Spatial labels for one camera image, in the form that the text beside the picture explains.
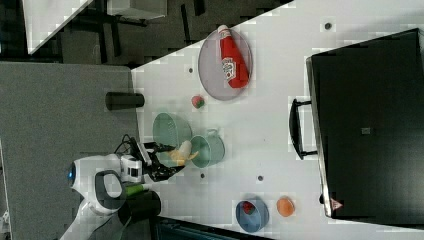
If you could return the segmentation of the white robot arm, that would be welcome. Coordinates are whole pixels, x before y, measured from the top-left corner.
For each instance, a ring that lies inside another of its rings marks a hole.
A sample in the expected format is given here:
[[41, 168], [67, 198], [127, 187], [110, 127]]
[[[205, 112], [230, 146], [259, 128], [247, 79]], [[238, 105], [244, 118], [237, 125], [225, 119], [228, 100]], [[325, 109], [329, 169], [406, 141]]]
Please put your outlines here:
[[127, 147], [126, 151], [116, 149], [111, 154], [83, 157], [71, 163], [68, 183], [82, 201], [73, 222], [59, 240], [88, 240], [132, 196], [152, 188], [145, 177], [161, 182], [181, 170], [179, 166], [163, 165], [157, 157], [159, 153], [172, 151], [172, 145], [139, 143], [129, 135], [123, 136], [121, 144]]

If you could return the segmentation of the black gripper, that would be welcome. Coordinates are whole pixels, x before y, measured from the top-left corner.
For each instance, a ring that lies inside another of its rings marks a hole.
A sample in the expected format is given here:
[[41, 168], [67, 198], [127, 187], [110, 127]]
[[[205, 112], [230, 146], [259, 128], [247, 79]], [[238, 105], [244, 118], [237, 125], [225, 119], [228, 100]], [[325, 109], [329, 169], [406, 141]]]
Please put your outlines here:
[[160, 163], [156, 156], [156, 152], [169, 152], [175, 149], [174, 146], [164, 145], [156, 142], [147, 142], [143, 144], [150, 160], [147, 161], [144, 171], [154, 182], [166, 181], [176, 173], [184, 169], [184, 166], [166, 167]]

